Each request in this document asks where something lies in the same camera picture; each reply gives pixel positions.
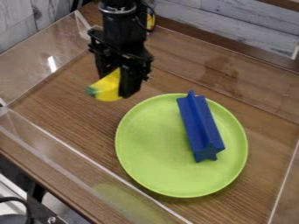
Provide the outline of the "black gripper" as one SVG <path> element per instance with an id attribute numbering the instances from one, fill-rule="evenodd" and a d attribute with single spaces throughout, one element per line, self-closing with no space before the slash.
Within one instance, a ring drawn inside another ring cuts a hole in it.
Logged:
<path id="1" fill-rule="evenodd" d="M 120 67 L 119 95 L 131 97 L 148 80 L 154 56 L 146 49 L 147 7 L 100 7 L 103 30 L 89 30 L 89 50 L 103 79 Z"/>

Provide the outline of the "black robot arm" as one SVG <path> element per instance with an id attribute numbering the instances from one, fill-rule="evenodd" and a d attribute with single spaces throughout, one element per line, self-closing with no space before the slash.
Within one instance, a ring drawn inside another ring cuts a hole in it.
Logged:
<path id="1" fill-rule="evenodd" d="M 101 0 L 103 30 L 91 28 L 88 50 L 95 55 L 99 81 L 87 93 L 99 101 L 131 97 L 148 80 L 154 55 L 146 49 L 148 9 L 143 0 Z"/>

